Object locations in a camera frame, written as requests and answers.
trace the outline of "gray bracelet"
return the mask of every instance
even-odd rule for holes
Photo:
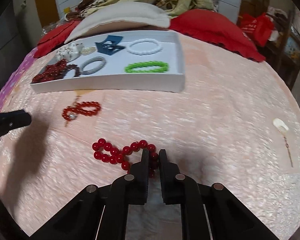
[[[101,61],[101,64],[93,69],[90,70],[83,70],[87,65],[89,65],[92,62],[96,62],[96,61]],[[104,66],[106,65],[106,59],[104,57],[94,57],[91,58],[89,60],[87,60],[86,62],[84,62],[81,66],[80,66],[80,74],[81,75],[91,75],[95,72],[98,72],[100,69],[102,69]]]

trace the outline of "yellow object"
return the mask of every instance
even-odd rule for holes
[[[70,9],[70,7],[64,8],[64,9],[63,9],[63,12],[64,12],[64,13],[71,12],[71,9]]]

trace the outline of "red bead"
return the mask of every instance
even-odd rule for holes
[[[147,146],[149,152],[155,152],[156,148],[154,144],[148,144]]]
[[[150,153],[150,160],[156,161],[159,158],[159,155],[156,152]]]
[[[150,161],[150,168],[156,170],[157,168],[159,168],[159,163],[155,161]]]
[[[154,177],[154,170],[149,169],[149,178],[153,178],[153,177]]]
[[[100,160],[101,159],[101,152],[99,152],[99,151],[94,152],[93,157],[96,160]]]
[[[139,148],[144,149],[148,146],[148,143],[146,140],[141,140],[138,142]]]
[[[106,152],[110,152],[111,148],[112,148],[112,144],[111,143],[105,143],[103,145],[103,148]]]
[[[130,148],[134,152],[137,152],[138,150],[140,150],[139,145],[138,145],[137,142],[131,143]]]
[[[115,156],[115,160],[116,160],[117,163],[123,163],[123,162],[124,162],[124,155],[122,155],[122,154],[117,154],[117,155]]]
[[[100,146],[99,146],[98,143],[93,143],[93,144],[92,144],[92,149],[93,149],[94,151],[99,150],[99,148],[100,148]]]
[[[127,162],[127,161],[124,161],[123,163],[121,163],[121,168],[122,168],[124,171],[130,170],[130,163]]]
[[[98,140],[98,144],[99,144],[100,147],[103,147],[103,145],[104,145],[105,143],[106,143],[106,140],[103,139],[103,138],[100,138],[100,139]]]
[[[117,161],[115,160],[115,156],[110,156],[109,162],[110,162],[111,164],[117,164]]]
[[[108,163],[109,160],[110,160],[110,156],[108,154],[102,154],[101,155],[101,160],[104,162],[104,163]]]
[[[130,155],[131,153],[132,153],[132,151],[131,151],[131,149],[130,149],[129,146],[123,147],[122,154],[124,154],[124,155]]]
[[[110,150],[110,154],[114,156],[119,154],[119,149],[117,147],[112,147]]]

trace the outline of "purple fabric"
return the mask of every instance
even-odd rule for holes
[[[1,111],[1,108],[3,107],[6,97],[11,93],[15,84],[18,82],[18,80],[23,75],[23,73],[25,71],[27,71],[31,67],[32,63],[35,61],[35,58],[33,56],[36,51],[37,51],[37,48],[34,48],[27,54],[27,56],[24,58],[23,62],[20,64],[18,69],[11,74],[9,80],[6,82],[4,87],[1,89],[1,91],[0,91],[0,111]]]

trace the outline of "bed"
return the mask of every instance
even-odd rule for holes
[[[224,184],[279,239],[300,226],[300,109],[266,63],[178,34],[185,56],[182,93],[79,90],[35,94],[29,83],[54,56],[28,55],[0,97],[0,111],[25,109],[29,127],[0,142],[0,198],[20,227],[34,233],[89,184],[104,186],[125,174],[93,158],[105,138],[119,148],[146,139],[198,183]],[[95,117],[65,124],[62,110],[76,97],[98,101]],[[289,127],[287,143],[272,125]],[[140,160],[141,152],[129,156]],[[158,173],[148,202],[129,208],[126,239],[181,239],[177,205],[164,206]]]

